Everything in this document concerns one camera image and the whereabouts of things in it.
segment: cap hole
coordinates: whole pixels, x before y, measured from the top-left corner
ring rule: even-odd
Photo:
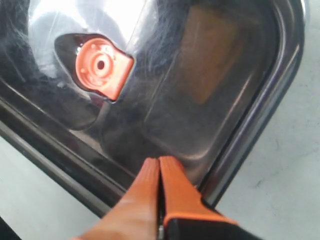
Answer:
[[[105,68],[105,62],[104,61],[98,61],[97,67],[99,70],[102,70]]]

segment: gray concrete floor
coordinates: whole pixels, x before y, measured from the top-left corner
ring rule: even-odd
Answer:
[[[320,236],[320,1],[310,5],[299,73],[218,205],[265,239]],[[0,216],[23,240],[66,240],[97,222],[1,138],[0,152]]]

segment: metal container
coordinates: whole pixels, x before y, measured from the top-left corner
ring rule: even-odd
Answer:
[[[100,215],[161,155],[214,206],[295,77],[304,6],[2,1],[1,134]],[[116,100],[79,81],[77,55],[94,38],[134,59]]]

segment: orange plastic cap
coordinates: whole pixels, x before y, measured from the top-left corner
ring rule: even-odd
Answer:
[[[115,101],[133,65],[133,58],[117,49],[109,40],[93,38],[81,47],[75,70],[85,88],[98,91]]]

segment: concrete floor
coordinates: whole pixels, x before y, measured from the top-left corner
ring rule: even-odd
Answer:
[[[217,208],[264,239],[320,236],[320,1],[310,6],[299,73]],[[0,216],[23,240],[67,240],[98,221],[1,138],[0,152]]]

